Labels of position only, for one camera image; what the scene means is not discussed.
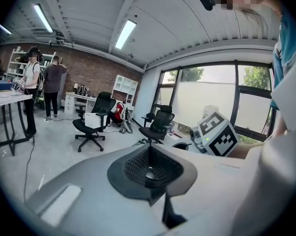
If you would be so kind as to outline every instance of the teal shirt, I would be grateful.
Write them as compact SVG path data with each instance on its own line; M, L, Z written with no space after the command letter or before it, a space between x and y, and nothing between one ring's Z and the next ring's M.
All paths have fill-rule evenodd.
M282 7L279 42L273 51L274 88L283 80L296 61L296 21L287 9ZM272 107L278 109L272 100Z

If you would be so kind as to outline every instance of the fluorescent light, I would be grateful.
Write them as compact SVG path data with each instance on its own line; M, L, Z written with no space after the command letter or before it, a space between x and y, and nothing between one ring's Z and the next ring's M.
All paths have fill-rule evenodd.
M116 48L122 49L123 45L125 44L127 38L129 35L132 33L133 29L135 28L137 24L128 20L127 23L125 24L122 32L119 35L119 38L117 40L117 43L115 45Z
M34 6L35 12L38 14L39 18L41 19L42 23L44 24L45 28L48 32L53 32L51 25L49 24L48 20L46 19L40 5L36 4Z
M1 28L3 31L7 32L8 34L12 34L12 33L11 33L9 30L7 30L4 26L0 25L0 28Z

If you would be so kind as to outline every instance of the jeans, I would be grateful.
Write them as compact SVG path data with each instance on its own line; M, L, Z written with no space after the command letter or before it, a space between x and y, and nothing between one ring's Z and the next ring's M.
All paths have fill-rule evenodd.
M26 115L27 115L28 133L34 134L36 133L36 128L35 128L35 122L34 122L33 108L34 108L34 101L37 96L37 89L36 88L25 89L25 94L27 95L32 94L32 99L25 100L25 109L26 109Z
M51 101L53 106L54 115L57 115L57 94L58 92L52 92L52 93L44 93L44 101L45 101L45 110L46 110L46 116L51 116Z
M112 119L112 121L115 123L115 124L120 124L123 122L123 120L119 120L115 117L115 114L113 112L109 112L108 114L108 117L107 117L107 124L110 123L110 120Z

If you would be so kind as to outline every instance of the chair base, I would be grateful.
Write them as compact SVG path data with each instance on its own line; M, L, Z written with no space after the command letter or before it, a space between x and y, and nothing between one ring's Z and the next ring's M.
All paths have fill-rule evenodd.
M147 143L147 144L152 144L153 142L152 142L152 139L145 139L145 138L143 138L143 139L141 139L143 142L145 142L145 143ZM163 144L163 143L161 143L159 140L155 140L156 141L156 143L157 144Z
M82 142L82 144L80 144L79 148L78 148L78 152L81 152L81 148L83 145L85 145L88 141L93 141L97 146L100 147L100 151L103 151L104 148L95 140L96 138L102 138L103 141L105 141L105 136L99 136L98 133L96 133L97 135L76 135L75 139L78 139L79 137L81 138L85 138L85 140Z

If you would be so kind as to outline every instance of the concrete floor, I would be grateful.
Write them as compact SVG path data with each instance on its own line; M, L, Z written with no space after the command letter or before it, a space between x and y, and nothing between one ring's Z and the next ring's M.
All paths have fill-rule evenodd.
M13 123L15 127L16 139L22 138L23 132L18 116L17 104L12 104ZM93 142L88 142L82 147L82 152L78 153L77 149L83 142L83 138L75 140L76 134L82 134L76 130L72 124L72 120L62 121L46 121L45 112L38 109L34 112L37 133L35 135L35 148L33 150L31 161L28 165L26 199L34 193L40 185L50 181L63 171L67 170L82 160L93 156L110 153L118 149L130 147L144 136L138 131L136 123L132 122L133 134L119 133L118 127L112 125L107 127L104 134L106 140L98 139L99 143L104 147L104 151L100 152L99 147ZM27 118L23 115L25 125L27 126ZM62 109L59 110L58 117L55 120L63 118L77 119L78 115L68 116L64 114ZM3 125L0 125L0 138L5 140L5 132ZM174 137L167 135L164 144L173 144ZM15 156L12 156L8 146L0 147L0 181L5 185L10 194L14 195L21 201L24 201L23 192L26 176L26 164L33 148L32 139L28 142L16 145Z

